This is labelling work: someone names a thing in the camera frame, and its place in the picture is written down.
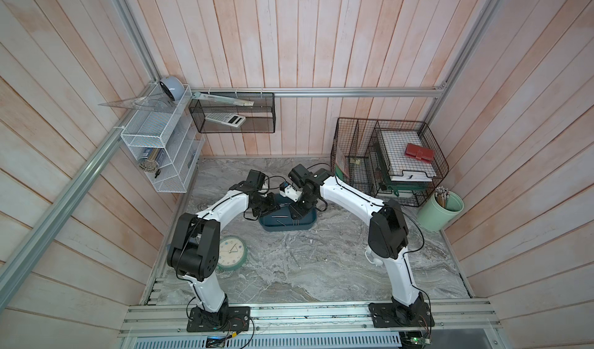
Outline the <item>teal plastic storage box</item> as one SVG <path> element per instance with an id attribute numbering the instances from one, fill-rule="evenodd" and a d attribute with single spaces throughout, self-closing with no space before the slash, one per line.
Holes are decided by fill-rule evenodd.
<path id="1" fill-rule="evenodd" d="M 317 212 L 313 208 L 303 218 L 296 220 L 291 217 L 289 205 L 292 201 L 281 194 L 275 194 L 275 201 L 279 206 L 277 211 L 258 219 L 265 231 L 306 231 L 311 229 L 317 221 Z"/>

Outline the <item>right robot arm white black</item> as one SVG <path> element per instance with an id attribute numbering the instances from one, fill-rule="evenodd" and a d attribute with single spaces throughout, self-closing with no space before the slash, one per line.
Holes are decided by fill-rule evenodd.
<path id="1" fill-rule="evenodd" d="M 383 317 L 405 325 L 425 313 L 427 306 L 409 268 L 408 225 L 398 202 L 371 197 L 325 169 L 313 173 L 300 164 L 291 170 L 289 179 L 279 191 L 292 200 L 289 211 L 293 219 L 303 218 L 320 201 L 332 202 L 368 226 L 366 253 L 372 263 L 386 268 L 391 283 L 391 309 L 382 313 Z"/>

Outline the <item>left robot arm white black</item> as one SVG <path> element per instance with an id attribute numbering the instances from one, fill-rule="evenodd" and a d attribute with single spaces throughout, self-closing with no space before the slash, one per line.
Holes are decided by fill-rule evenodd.
<path id="1" fill-rule="evenodd" d="M 249 210 L 255 218 L 278 210 L 268 177 L 256 170 L 250 170 L 246 180 L 230 187 L 224 197 L 207 209 L 179 217 L 166 262 L 177 279 L 188 282 L 196 297 L 191 321 L 203 320 L 215 327 L 227 321 L 228 298 L 215 273 L 221 230 Z"/>

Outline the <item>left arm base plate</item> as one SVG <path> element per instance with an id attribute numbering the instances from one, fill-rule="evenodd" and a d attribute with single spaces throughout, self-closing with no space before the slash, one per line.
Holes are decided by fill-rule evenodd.
<path id="1" fill-rule="evenodd" d="M 221 307 L 218 313 L 210 313 L 199 307 L 190 311 L 187 332 L 236 332 L 247 331 L 251 325 L 251 309 L 247 306 Z"/>

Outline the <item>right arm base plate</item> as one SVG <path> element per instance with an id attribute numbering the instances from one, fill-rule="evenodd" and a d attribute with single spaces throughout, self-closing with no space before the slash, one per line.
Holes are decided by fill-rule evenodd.
<path id="1" fill-rule="evenodd" d="M 389 304 L 371 303 L 368 304 L 368 309 L 375 328 L 435 326 L 428 304 L 420 300 L 411 306 L 402 305 L 398 301 Z"/>

